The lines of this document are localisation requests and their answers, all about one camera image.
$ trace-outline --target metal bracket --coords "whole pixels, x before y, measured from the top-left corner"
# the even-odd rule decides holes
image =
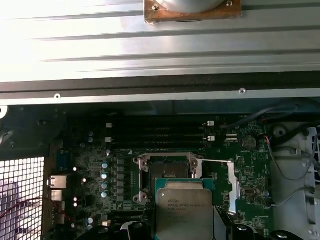
[[[204,162],[213,162],[213,163],[226,163],[228,166],[228,180],[232,185],[232,191],[229,192],[230,206],[229,214],[237,213],[236,200],[240,198],[240,182],[235,175],[235,163],[231,160],[212,160],[212,159],[197,159]]]
[[[135,195],[133,197],[133,201],[137,204],[141,204],[141,205],[145,205],[146,203],[149,202],[149,197],[148,194],[146,192],[144,192],[143,190],[139,191],[138,195]]]
[[[133,162],[139,165],[139,194],[133,197],[135,203],[145,205],[149,201],[148,194],[143,190],[143,172],[149,172],[149,161],[151,157],[186,157],[190,163],[190,172],[193,179],[202,177],[202,159],[200,155],[192,152],[162,152],[162,153],[145,153],[133,158]]]
[[[193,179],[199,179],[202,177],[202,159],[200,155],[196,155],[192,152],[161,152],[161,153],[145,153],[135,157],[133,162],[139,165],[140,171],[148,172],[148,161],[151,157],[186,157],[190,163],[190,172]]]

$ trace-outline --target cable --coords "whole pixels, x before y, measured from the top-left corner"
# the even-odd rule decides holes
[[[298,192],[300,191],[309,191],[310,193],[314,193],[314,190],[312,187],[300,187],[297,190],[295,190],[293,193],[291,193],[290,196],[288,196],[287,198],[285,198],[284,200],[282,200],[281,202],[278,203],[273,203],[270,205],[271,208],[277,208],[282,206],[283,204],[285,204],[286,202],[288,202],[294,195],[296,195]]]
[[[263,114],[266,114],[270,111],[273,111],[273,110],[276,110],[276,109],[280,109],[280,108],[287,108],[287,107],[291,107],[292,105],[295,106],[295,108],[299,107],[299,105],[312,105],[314,107],[316,107],[317,109],[320,110],[320,103],[317,102],[316,100],[313,100],[313,99],[310,99],[310,98],[292,98],[290,100],[286,100],[280,104],[277,104],[277,105],[273,105],[273,106],[270,106],[270,107],[267,107],[261,111],[258,111],[250,116],[247,116],[243,119],[241,119],[240,121],[237,121],[235,123],[232,123],[230,125],[221,125],[221,129],[227,129],[227,130],[230,130],[230,129],[234,129],[234,128],[237,128],[241,125],[244,125],[244,124],[247,124],[255,119],[257,119],[258,117],[262,116]]]
[[[276,166],[276,168],[278,169],[278,171],[280,172],[281,176],[282,176],[284,179],[287,179],[287,180],[289,180],[289,181],[291,181],[291,182],[297,182],[297,181],[299,181],[299,180],[301,180],[301,179],[304,179],[305,176],[306,176],[306,175],[308,174],[308,172],[309,172],[309,168],[308,168],[308,167],[307,167],[306,172],[303,174],[303,176],[301,176],[301,177],[299,177],[299,178],[289,178],[289,177],[286,177],[286,176],[284,175],[284,173],[282,172],[282,170],[281,170],[278,162],[276,161],[276,158],[275,158],[275,156],[274,156],[274,153],[273,153],[273,151],[272,151],[272,149],[271,149],[271,143],[270,143],[269,138],[268,138],[267,136],[265,136],[265,139],[266,139],[266,143],[267,143],[267,147],[268,147],[268,150],[269,150],[271,159],[272,159],[274,165]]]
[[[266,121],[275,120],[275,119],[284,119],[284,118],[289,117],[290,115],[294,114],[298,110],[299,110],[299,105],[296,104],[296,105],[294,105],[294,109],[292,111],[285,112],[285,113],[279,114],[277,116],[265,117],[261,120],[261,122],[266,122]]]
[[[282,145],[282,144],[290,141],[291,139],[293,139],[296,135],[303,132],[304,130],[306,130],[308,128],[315,128],[315,127],[318,127],[319,125],[320,125],[320,120],[303,123],[303,124],[299,125],[296,129],[289,131],[286,135],[283,135],[280,137],[274,137],[271,145],[273,147]]]
[[[35,198],[31,198],[31,199],[28,199],[28,200],[24,200],[24,201],[20,201],[16,204],[14,204],[13,206],[9,207],[3,214],[0,215],[0,219],[4,218],[9,212],[11,212],[11,210],[13,210],[14,208],[20,206],[20,205],[23,205],[25,203],[28,203],[32,200],[49,200],[56,209],[58,209],[59,213],[62,213],[69,221],[71,221],[71,218],[69,216],[67,216],[64,211],[62,211],[62,209],[54,202],[52,201],[50,198],[47,198],[47,197],[35,197]]]
[[[310,165],[313,164],[315,170],[317,171],[318,175],[320,176],[320,163],[315,159],[316,150],[317,150],[317,146],[318,146],[318,137],[319,137],[319,134],[317,134],[314,137],[312,153],[309,154],[309,153],[301,150],[301,156],[309,159],[306,167],[309,169]],[[280,147],[274,148],[273,151],[274,152],[279,152],[279,151],[283,151],[283,150],[284,151],[287,150],[289,152],[295,152],[296,153],[298,149],[296,149],[294,147],[291,147],[291,146],[280,146]]]

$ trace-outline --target gray cable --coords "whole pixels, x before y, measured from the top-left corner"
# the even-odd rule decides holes
[[[221,129],[227,129],[227,130],[234,129],[234,128],[237,128],[241,125],[247,124],[247,123],[257,119],[258,117],[262,116],[263,114],[266,114],[266,113],[271,112],[273,110],[277,110],[277,109],[281,109],[281,108],[288,108],[291,106],[294,106],[294,110],[298,110],[300,105],[312,105],[315,108],[317,108],[318,110],[320,110],[320,103],[314,99],[300,98],[300,97],[299,98],[291,98],[290,100],[285,100],[285,101],[281,102],[280,104],[267,107],[267,108],[260,110],[254,114],[251,114],[251,115],[241,119],[240,121],[237,121],[237,122],[229,124],[229,125],[221,125],[220,127],[221,127]],[[284,116],[287,117],[293,113],[294,113],[294,111],[290,111],[288,114],[285,114]]]
[[[298,110],[299,110],[299,105],[294,105],[293,110],[291,110],[289,112],[285,112],[283,114],[276,115],[276,116],[265,117],[264,120],[270,121],[270,120],[274,120],[274,119],[284,119],[284,118],[289,117],[290,115],[298,112]]]
[[[307,168],[309,169],[310,165],[313,164],[318,175],[320,176],[320,163],[315,159],[316,150],[317,150],[317,146],[318,146],[318,137],[319,137],[319,134],[314,136],[312,153],[309,154],[305,151],[301,151],[301,156],[309,159],[309,161],[307,162]],[[279,147],[274,148],[274,152],[279,152],[279,151],[283,151],[283,150],[289,151],[289,152],[295,152],[295,153],[297,152],[297,149],[294,147],[291,147],[291,146],[279,146]]]
[[[282,200],[281,202],[271,204],[270,207],[271,207],[271,208],[277,208],[277,207],[282,206],[283,204],[285,204],[286,202],[288,202],[295,194],[297,194],[297,193],[300,192],[300,191],[309,191],[310,193],[313,193],[313,188],[307,187],[307,186],[300,187],[300,188],[298,188],[297,190],[295,190],[293,193],[291,193],[290,196],[288,196],[287,198],[285,198],[285,199]]]
[[[278,169],[278,171],[280,172],[281,176],[282,176],[284,179],[287,179],[287,180],[289,180],[289,181],[291,181],[291,182],[297,182],[297,181],[305,178],[305,176],[306,176],[306,175],[308,174],[308,172],[309,172],[309,168],[308,168],[308,167],[307,167],[306,172],[303,174],[303,176],[301,176],[301,177],[299,177],[299,178],[289,178],[289,177],[286,177],[286,176],[284,175],[284,173],[282,172],[282,169],[280,168],[280,166],[279,166],[279,164],[277,163],[276,159],[275,159],[274,153],[273,153],[273,151],[272,151],[272,149],[271,149],[271,145],[270,145],[269,143],[267,143],[267,146],[268,146],[268,150],[269,150],[269,153],[270,153],[270,156],[271,156],[271,159],[272,159],[274,165],[276,166],[276,168]]]

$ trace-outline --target green circuit board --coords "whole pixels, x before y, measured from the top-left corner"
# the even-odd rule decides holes
[[[85,209],[79,207],[76,211],[85,211],[97,225],[107,221],[108,214],[114,210],[143,211],[143,204],[135,201],[141,186],[139,165],[133,159],[146,153],[193,153],[205,160],[234,163],[234,174],[240,188],[233,219],[236,223],[254,227],[267,237],[274,230],[273,210],[269,207],[272,202],[271,161],[264,138],[267,127],[260,121],[252,121],[233,130],[219,127],[244,117],[205,115],[70,121],[65,131],[67,140],[63,151],[69,155],[70,165],[84,169],[85,176],[91,179],[75,194],[95,196],[93,205]],[[207,126],[208,121],[214,122],[214,126]],[[208,136],[214,136],[214,141],[207,141]],[[246,149],[242,143],[248,140],[248,136],[254,141],[252,143],[252,138],[249,139]],[[214,181],[213,202],[227,210],[230,206],[229,193],[233,189],[228,165],[226,162],[205,160],[202,162],[202,178]],[[102,168],[103,163],[107,163],[107,168]],[[149,166],[151,171],[144,173],[142,178],[146,192],[152,192],[154,178],[190,177],[189,162],[185,156],[164,154],[151,158],[150,163],[153,164]],[[162,174],[162,168],[170,171]],[[106,189],[102,189],[103,183],[107,184]],[[152,194],[149,201],[154,201]],[[80,233],[88,228],[86,221],[80,225]]]

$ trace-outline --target black cable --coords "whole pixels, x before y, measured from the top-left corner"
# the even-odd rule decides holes
[[[312,106],[316,107],[318,110],[320,110],[320,103],[316,100],[313,100],[311,98],[291,98],[291,99],[283,101],[277,105],[267,107],[259,112],[256,112],[252,115],[249,115],[249,116],[241,119],[240,121],[237,121],[237,122],[229,124],[229,125],[221,125],[220,127],[221,127],[221,129],[227,129],[227,130],[234,129],[234,128],[237,128],[241,125],[247,124],[247,123],[257,119],[260,116],[262,116],[263,114],[266,114],[270,111],[273,111],[276,109],[281,109],[281,108],[287,108],[287,107],[291,107],[291,106],[299,107],[300,105],[312,105]]]
[[[320,120],[313,121],[313,122],[306,122],[301,125],[299,125],[297,128],[293,129],[292,131],[289,131],[287,134],[280,136],[280,137],[273,137],[271,145],[273,147],[282,145],[291,139],[293,139],[296,135],[303,132],[304,130],[308,128],[315,128],[320,125]]]

